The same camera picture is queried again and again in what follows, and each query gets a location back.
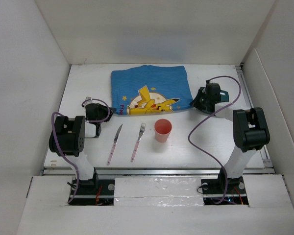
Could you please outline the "blue Pikachu cloth placemat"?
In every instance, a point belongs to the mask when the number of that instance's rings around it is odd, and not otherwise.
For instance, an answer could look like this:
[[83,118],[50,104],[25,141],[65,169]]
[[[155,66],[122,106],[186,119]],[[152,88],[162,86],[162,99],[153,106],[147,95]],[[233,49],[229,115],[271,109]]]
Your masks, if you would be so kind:
[[184,66],[115,70],[111,93],[112,106],[120,116],[182,111],[193,100]]

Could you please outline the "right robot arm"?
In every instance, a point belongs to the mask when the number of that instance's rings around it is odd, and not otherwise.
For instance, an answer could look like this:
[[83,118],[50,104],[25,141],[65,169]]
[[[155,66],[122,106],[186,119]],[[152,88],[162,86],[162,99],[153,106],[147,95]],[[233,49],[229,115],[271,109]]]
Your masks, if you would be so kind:
[[227,163],[221,168],[218,178],[202,180],[204,194],[230,192],[243,182],[243,171],[257,150],[269,143],[270,133],[262,108],[239,109],[229,102],[228,92],[222,91],[219,84],[206,81],[192,107],[233,122],[235,147]]

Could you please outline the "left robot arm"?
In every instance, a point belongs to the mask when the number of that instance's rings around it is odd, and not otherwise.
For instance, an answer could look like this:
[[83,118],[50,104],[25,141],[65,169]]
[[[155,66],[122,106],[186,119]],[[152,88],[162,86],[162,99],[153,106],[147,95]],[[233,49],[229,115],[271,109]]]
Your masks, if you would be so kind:
[[71,187],[74,193],[87,192],[94,194],[99,190],[99,179],[95,168],[84,153],[86,138],[97,138],[101,133],[101,124],[108,122],[116,112],[105,102],[87,98],[81,106],[85,115],[69,118],[59,112],[51,115],[52,131],[49,138],[49,149],[62,157],[75,171],[76,179]]

